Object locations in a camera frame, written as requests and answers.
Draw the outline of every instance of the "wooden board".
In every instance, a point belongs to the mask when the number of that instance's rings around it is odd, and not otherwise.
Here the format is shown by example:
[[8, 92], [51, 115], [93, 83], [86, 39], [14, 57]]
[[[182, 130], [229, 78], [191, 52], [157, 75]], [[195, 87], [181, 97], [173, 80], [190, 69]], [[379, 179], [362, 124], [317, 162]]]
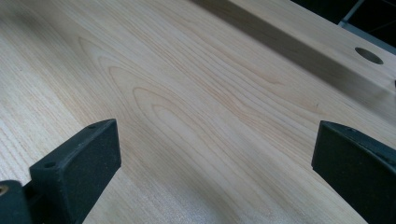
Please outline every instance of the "wooden board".
[[396, 146], [396, 57], [291, 1], [3, 0], [0, 53], [1, 179], [117, 119], [85, 223], [364, 223], [312, 171], [318, 124]]

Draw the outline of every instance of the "hole in wood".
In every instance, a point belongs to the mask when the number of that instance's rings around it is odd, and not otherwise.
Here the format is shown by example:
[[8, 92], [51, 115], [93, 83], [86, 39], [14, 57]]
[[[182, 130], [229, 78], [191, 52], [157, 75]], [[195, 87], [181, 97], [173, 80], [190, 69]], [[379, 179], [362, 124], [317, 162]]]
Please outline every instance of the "hole in wood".
[[382, 60], [378, 56], [376, 56], [372, 52], [368, 51], [367, 49], [355, 48], [355, 50], [356, 50], [356, 52], [359, 53], [359, 55], [361, 57], [367, 59], [368, 61], [370, 61], [372, 63], [384, 64], [384, 62], [382, 62]]

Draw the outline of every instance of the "wooden plank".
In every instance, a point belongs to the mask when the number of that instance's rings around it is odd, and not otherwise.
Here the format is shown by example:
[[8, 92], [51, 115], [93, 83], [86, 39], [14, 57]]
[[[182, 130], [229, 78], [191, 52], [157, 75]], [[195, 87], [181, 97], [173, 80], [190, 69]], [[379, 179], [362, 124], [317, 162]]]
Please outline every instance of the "wooden plank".
[[319, 121], [396, 146], [395, 56], [290, 1], [3, 0], [0, 31], [1, 179], [118, 120], [86, 223], [364, 223], [312, 171]]

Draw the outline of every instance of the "round hole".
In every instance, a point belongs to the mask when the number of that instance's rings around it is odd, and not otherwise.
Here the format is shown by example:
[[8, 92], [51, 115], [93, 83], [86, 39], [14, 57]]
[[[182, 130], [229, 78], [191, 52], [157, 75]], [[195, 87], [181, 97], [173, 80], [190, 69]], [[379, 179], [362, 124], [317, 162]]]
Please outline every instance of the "round hole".
[[0, 186], [0, 196], [5, 194], [8, 191], [8, 186], [7, 185], [1, 185]]
[[46, 164], [44, 164], [44, 168], [51, 168], [51, 167], [54, 167], [55, 164], [56, 164], [55, 161], [47, 162]]
[[356, 50], [356, 52], [359, 53], [359, 55], [361, 57], [367, 59], [368, 61], [370, 61], [372, 63], [384, 64], [384, 62], [382, 62], [382, 60], [380, 58], [378, 58], [378, 56], [376, 56], [372, 52], [368, 51], [367, 49], [355, 48], [355, 50]]

